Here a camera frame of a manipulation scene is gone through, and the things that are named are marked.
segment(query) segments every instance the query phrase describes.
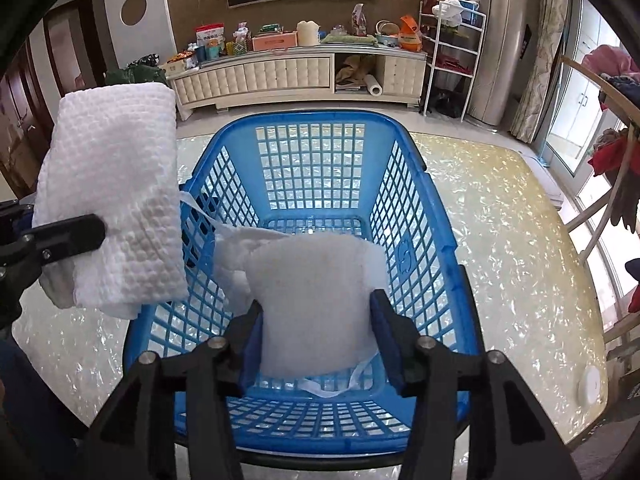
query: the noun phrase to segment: embossed logo on basket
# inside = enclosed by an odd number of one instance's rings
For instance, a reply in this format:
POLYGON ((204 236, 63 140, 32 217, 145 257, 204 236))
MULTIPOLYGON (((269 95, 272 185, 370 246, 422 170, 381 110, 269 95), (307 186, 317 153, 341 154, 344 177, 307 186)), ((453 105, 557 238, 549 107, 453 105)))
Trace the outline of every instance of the embossed logo on basket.
POLYGON ((402 283, 414 272, 417 265, 414 244, 409 231, 404 232, 394 253, 396 254, 396 266, 398 266, 398 278, 402 283))

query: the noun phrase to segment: brown wall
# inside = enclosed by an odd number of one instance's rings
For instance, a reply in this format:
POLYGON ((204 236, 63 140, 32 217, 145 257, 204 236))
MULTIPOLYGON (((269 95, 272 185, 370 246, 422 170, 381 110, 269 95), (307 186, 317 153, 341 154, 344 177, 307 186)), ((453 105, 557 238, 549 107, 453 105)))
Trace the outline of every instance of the brown wall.
POLYGON ((301 20, 313 20, 321 30, 330 30, 337 23, 348 26, 358 2, 364 2, 369 32, 373 32, 378 20, 398 22, 404 14, 417 19, 420 0, 280 0, 237 9, 227 8, 226 0, 168 0, 178 50, 194 41, 195 27, 207 23, 225 23, 227 38, 239 22, 248 22, 253 31, 267 23, 281 23, 286 29, 295 30, 301 20))

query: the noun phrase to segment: metal screw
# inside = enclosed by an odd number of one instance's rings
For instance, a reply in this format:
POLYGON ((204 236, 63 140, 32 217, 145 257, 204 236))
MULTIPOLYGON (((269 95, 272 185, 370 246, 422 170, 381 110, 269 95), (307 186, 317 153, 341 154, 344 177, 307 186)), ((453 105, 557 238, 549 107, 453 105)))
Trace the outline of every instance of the metal screw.
POLYGON ((217 335, 207 341, 207 346, 214 350, 222 350, 226 346, 226 339, 217 335))
POLYGON ((156 360, 156 353, 152 352, 151 350, 142 352, 142 354, 140 354, 140 357, 138 358, 138 361, 140 361, 140 363, 143 365, 149 365, 155 360, 156 360))
POLYGON ((416 345, 418 348, 424 348, 425 350, 431 350, 432 348, 436 348, 437 341, 428 335, 421 335, 416 341, 416 345))
POLYGON ((489 350, 486 355, 494 365, 501 365, 504 362, 504 354, 499 350, 489 350))

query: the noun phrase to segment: small basket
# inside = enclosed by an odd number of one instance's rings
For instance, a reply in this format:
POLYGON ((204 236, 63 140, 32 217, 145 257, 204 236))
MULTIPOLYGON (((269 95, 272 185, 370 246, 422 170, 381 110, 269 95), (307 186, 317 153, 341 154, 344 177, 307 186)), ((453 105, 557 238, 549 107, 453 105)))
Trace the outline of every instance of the small basket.
MULTIPOLYGON (((229 224, 290 234, 331 230, 382 245, 396 311, 413 319, 421 334, 477 354, 481 339, 468 283, 425 169, 409 133, 381 114, 257 114, 215 135, 184 190, 229 224)), ((212 228, 187 205, 181 215, 189 299, 143 306, 129 326, 125 368, 147 349, 162 356, 188 352, 223 333, 232 318, 210 278, 212 228)), ((311 379, 324 390, 344 389, 352 371, 311 379)), ((378 355, 358 387, 336 397, 319 398, 299 390, 296 381, 259 376, 244 398, 227 404, 236 445, 287 466, 292 457, 334 460, 403 451, 415 399, 396 394, 378 355)), ((184 394, 176 395, 175 405, 175 427, 184 435, 184 394)), ((467 412, 468 395, 459 394, 461 425, 467 412)))

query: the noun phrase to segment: brown circle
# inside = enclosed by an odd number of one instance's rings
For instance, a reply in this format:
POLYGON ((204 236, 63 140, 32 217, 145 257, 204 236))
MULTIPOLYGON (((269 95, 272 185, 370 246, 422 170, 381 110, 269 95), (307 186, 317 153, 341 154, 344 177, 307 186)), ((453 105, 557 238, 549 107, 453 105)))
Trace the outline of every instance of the brown circle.
POLYGON ((146 12, 146 0, 125 0, 120 10, 120 17, 125 25, 135 25, 146 12))

